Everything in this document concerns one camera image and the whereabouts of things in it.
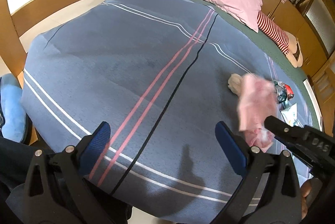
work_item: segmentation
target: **dark pants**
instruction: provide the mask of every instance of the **dark pants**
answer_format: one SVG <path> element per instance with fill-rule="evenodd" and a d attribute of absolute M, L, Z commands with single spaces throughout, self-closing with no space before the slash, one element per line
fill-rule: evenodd
<path fill-rule="evenodd" d="M 0 198 L 6 200 L 8 206 L 21 220 L 24 182 L 36 150 L 36 147 L 0 137 Z M 44 152 L 53 153 L 52 150 L 45 149 Z M 116 224 L 127 223 L 131 217 L 132 207 L 130 205 L 111 197 L 88 181 L 87 185 L 96 200 Z M 65 202 L 68 208 L 71 208 L 71 202 Z"/>

